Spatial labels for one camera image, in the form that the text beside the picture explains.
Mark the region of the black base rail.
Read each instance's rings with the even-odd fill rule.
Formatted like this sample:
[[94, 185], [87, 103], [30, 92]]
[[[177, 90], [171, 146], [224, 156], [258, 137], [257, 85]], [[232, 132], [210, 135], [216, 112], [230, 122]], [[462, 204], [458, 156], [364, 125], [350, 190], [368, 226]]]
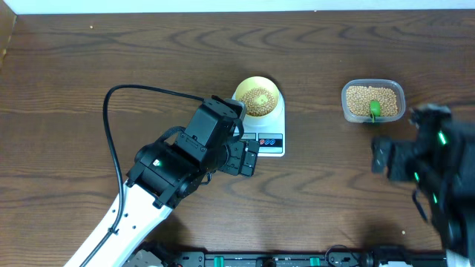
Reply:
[[334, 245], [320, 253], [211, 253], [172, 251], [157, 243], [144, 243], [125, 261], [125, 266], [162, 267], [446, 267], [443, 253], [415, 253], [397, 245], [383, 245], [358, 252]]

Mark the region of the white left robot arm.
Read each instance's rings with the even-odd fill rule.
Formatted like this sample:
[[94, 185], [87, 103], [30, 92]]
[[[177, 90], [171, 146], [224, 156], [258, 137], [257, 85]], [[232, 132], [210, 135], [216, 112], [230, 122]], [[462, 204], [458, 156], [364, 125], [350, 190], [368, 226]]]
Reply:
[[252, 176], [259, 144], [243, 139], [245, 115], [243, 102], [213, 96], [203, 100], [186, 128], [172, 128], [142, 147], [122, 193], [68, 266], [122, 266], [214, 172]]

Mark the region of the green plastic measuring scoop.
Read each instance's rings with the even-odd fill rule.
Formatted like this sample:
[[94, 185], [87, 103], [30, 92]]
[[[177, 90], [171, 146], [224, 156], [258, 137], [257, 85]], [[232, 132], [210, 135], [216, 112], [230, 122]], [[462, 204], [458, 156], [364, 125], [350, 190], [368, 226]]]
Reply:
[[371, 122], [374, 123], [376, 118], [381, 116], [381, 105], [377, 100], [372, 100], [370, 102], [370, 118]]

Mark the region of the white digital kitchen scale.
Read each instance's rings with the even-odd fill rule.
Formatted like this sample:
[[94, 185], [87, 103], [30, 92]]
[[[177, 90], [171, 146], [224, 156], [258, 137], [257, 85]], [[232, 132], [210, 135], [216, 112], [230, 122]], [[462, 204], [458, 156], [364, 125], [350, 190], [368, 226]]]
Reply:
[[281, 110], [274, 116], [255, 118], [245, 116], [243, 138], [259, 142], [258, 156], [281, 157], [286, 152], [284, 98]]

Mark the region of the soybeans in yellow bowl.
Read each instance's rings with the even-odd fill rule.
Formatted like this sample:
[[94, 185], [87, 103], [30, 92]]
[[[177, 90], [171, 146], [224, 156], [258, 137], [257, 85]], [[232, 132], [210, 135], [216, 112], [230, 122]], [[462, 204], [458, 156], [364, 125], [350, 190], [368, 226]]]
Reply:
[[253, 88], [240, 98], [246, 105], [246, 114], [250, 116], [265, 116], [271, 113], [277, 105], [277, 99], [265, 88]]

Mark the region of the cardboard side panel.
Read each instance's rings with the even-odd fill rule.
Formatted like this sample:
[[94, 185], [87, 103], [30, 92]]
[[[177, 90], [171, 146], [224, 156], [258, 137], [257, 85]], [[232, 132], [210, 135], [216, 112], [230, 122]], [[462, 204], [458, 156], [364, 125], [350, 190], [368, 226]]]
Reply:
[[17, 15], [3, 0], [1, 0], [0, 9], [0, 65], [3, 65]]

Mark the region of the yellow plastic bowl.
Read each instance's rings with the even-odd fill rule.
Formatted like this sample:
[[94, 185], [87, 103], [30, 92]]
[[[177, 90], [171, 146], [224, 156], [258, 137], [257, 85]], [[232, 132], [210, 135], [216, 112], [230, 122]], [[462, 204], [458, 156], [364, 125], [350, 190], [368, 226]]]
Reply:
[[277, 85], [262, 76], [243, 80], [237, 86], [233, 99], [246, 106], [247, 116], [255, 118], [274, 116], [281, 110], [283, 104]]

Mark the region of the clear container of soybeans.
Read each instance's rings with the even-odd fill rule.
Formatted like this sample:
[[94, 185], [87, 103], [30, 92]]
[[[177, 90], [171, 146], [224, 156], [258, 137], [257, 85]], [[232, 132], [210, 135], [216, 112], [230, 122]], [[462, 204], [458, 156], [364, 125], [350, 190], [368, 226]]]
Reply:
[[355, 123], [394, 122], [406, 109], [400, 84], [388, 79], [356, 79], [341, 91], [344, 118]]

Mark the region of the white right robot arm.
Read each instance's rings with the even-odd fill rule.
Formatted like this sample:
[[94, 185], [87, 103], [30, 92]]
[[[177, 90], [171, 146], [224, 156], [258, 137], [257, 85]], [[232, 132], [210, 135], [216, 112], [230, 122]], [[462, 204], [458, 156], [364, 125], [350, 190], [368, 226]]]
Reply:
[[441, 238], [448, 266], [474, 265], [474, 125], [456, 121], [447, 106], [411, 111], [415, 140], [373, 138], [372, 172], [391, 182], [414, 182], [431, 214], [417, 209]]

